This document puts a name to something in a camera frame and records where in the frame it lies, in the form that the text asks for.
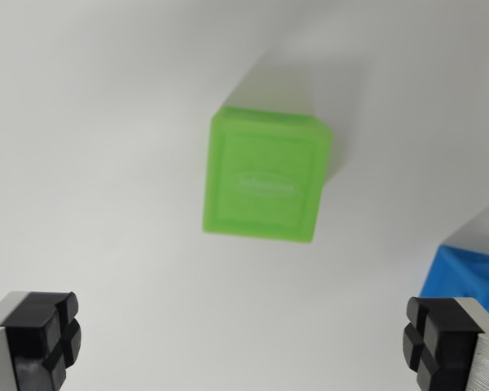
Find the gripper right finger with silver black pad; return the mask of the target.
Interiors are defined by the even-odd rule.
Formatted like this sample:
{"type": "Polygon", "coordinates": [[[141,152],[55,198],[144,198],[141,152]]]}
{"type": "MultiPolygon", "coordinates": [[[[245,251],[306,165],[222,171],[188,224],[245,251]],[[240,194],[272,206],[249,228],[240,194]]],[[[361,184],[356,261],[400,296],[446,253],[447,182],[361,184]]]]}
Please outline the gripper right finger with silver black pad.
{"type": "Polygon", "coordinates": [[[412,297],[403,356],[421,390],[489,390],[489,313],[470,297],[412,297]]]}

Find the gripper left finger with silver black pad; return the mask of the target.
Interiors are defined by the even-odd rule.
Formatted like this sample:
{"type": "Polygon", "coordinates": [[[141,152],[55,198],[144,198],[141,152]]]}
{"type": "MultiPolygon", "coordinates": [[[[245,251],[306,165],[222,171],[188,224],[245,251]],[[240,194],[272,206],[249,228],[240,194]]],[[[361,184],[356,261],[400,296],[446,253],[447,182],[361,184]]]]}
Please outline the gripper left finger with silver black pad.
{"type": "Polygon", "coordinates": [[[0,301],[0,391],[60,390],[80,352],[74,292],[9,292],[0,301]]]}

